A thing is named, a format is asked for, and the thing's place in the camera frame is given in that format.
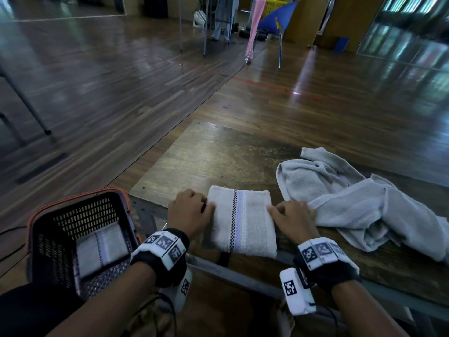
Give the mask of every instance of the folded towel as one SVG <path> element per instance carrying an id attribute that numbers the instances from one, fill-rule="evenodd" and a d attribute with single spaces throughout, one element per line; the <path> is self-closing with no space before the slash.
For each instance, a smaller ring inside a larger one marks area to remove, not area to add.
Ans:
<path id="1" fill-rule="evenodd" d="M 76 240 L 80 277 L 129 255 L 118 221 Z"/>
<path id="2" fill-rule="evenodd" d="M 235 190 L 212 186 L 207 200 L 216 205 L 211 240 L 217 249 L 276 257 L 274 223 L 266 208 L 267 204 L 271 204 L 267 190 Z"/>
<path id="3" fill-rule="evenodd" d="M 366 252 L 391 239 L 436 261 L 448 259 L 446 218 L 378 175 L 365 179 L 324 148 L 303 148 L 301 157 L 314 161 L 296 159 L 279 164 L 278 185 L 285 200 L 307 201 L 316 209 L 318 226 L 336 227 L 347 242 Z"/>

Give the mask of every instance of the hand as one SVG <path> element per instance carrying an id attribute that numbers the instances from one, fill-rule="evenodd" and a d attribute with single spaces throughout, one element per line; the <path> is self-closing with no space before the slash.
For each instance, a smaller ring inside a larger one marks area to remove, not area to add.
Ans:
<path id="1" fill-rule="evenodd" d="M 210 202 L 201 213 L 206 202 L 207 199 L 202 193 L 191 189 L 178 193 L 176 199 L 168 204 L 168 228 L 183 231 L 189 239 L 204 231 L 215 209 L 215 203 Z"/>
<path id="2" fill-rule="evenodd" d="M 268 212 L 279 229 L 296 244 L 318 238 L 314 209 L 309 209 L 304 201 L 284 201 L 276 207 L 267 205 Z"/>

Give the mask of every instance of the basket handle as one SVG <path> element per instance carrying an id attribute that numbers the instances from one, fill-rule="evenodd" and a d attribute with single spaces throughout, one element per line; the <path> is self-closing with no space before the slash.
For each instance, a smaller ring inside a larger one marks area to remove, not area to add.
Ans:
<path id="1" fill-rule="evenodd" d="M 76 200 L 77 198 L 81 198 L 81 197 L 85 197 L 85 196 L 93 195 L 93 194 L 104 193 L 104 192 L 107 192 L 107 191 L 115 191 L 115 192 L 121 193 L 121 194 L 123 195 L 123 197 L 125 198 L 125 201 L 126 201 L 126 211 L 127 211 L 128 213 L 131 212 L 131 204 L 129 203 L 129 197 L 128 197 L 128 195 L 127 195 L 122 189 L 117 188 L 117 187 L 102 188 L 102 189 L 92 190 L 92 191 L 88 191 L 88 192 L 86 192 L 86 193 L 74 195 L 74 196 L 65 198 L 65 199 L 63 199 L 63 200 L 59 200 L 59 201 L 53 202 L 53 203 L 51 203 L 51 204 L 47 204 L 46 206 L 43 206 L 43 207 L 39 208 L 39 209 L 36 211 L 36 213 L 34 213 L 34 215 L 33 215 L 32 217 L 30 217 L 30 219 L 28 220 L 28 222 L 27 222 L 27 224 L 26 224 L 26 225 L 28 226 L 28 230 L 30 230 L 30 228 L 31 228 L 31 223 L 36 219 L 36 217 L 37 217 L 40 213 L 42 213 L 44 210 L 47 210 L 48 208 L 57 206 L 57 205 L 59 205 L 59 204 L 63 204 L 64 202 L 69 202 L 69 201 Z"/>

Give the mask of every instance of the wooden table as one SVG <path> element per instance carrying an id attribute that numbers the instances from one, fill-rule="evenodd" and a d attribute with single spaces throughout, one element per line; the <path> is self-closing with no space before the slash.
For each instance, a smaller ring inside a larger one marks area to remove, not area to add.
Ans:
<path id="1" fill-rule="evenodd" d="M 269 190 L 272 203 L 277 204 L 283 198 L 276 182 L 276 168 L 282 161 L 298 158 L 300 152 L 300 147 L 211 123 L 193 122 L 132 188 L 132 205 L 144 232 L 149 235 L 156 229 L 154 218 L 166 220 L 168 203 L 179 191 L 187 188 L 204 194 L 212 185 Z M 437 215 L 449 216 L 448 188 L 362 165 L 354 166 L 365 176 L 374 172 L 389 179 Z M 406 246 L 399 248 L 390 242 L 375 252 L 362 252 L 349 245 L 335 229 L 319 230 L 322 235 L 337 241 L 360 267 L 364 285 L 373 295 L 449 320 L 449 267 Z M 280 289 L 278 271 L 287 268 L 280 261 L 291 264 L 296 246 L 279 231 L 277 242 L 277 260 L 239 256 L 241 262 L 247 262 L 245 267 L 240 267 L 239 273 L 246 273 L 246 276 Z M 213 258 L 217 254 L 201 248 L 189 252 L 216 261 Z M 252 260 L 264 266 L 248 266 Z"/>

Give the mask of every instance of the blue chair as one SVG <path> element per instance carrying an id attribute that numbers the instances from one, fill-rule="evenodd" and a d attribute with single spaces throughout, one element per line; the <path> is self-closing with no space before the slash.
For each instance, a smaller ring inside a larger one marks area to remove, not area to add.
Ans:
<path id="1" fill-rule="evenodd" d="M 286 5 L 283 5 L 282 7 L 279 7 L 278 9 L 274 10 L 273 12 L 269 13 L 266 17 L 264 17 L 257 26 L 257 32 L 255 33 L 255 40 L 253 45 L 253 51 L 255 47 L 255 42 L 257 41 L 257 35 L 259 34 L 259 31 L 262 29 L 269 34 L 274 34 L 279 37 L 279 67 L 281 68 L 281 60 L 282 60 L 282 33 L 280 32 L 278 28 L 279 26 L 285 31 L 287 29 L 287 26 L 290 22 L 291 16 L 293 15 L 293 11 L 295 10 L 296 6 L 298 5 L 299 1 L 295 1 Z M 249 55 L 246 57 L 245 62 L 248 63 Z"/>

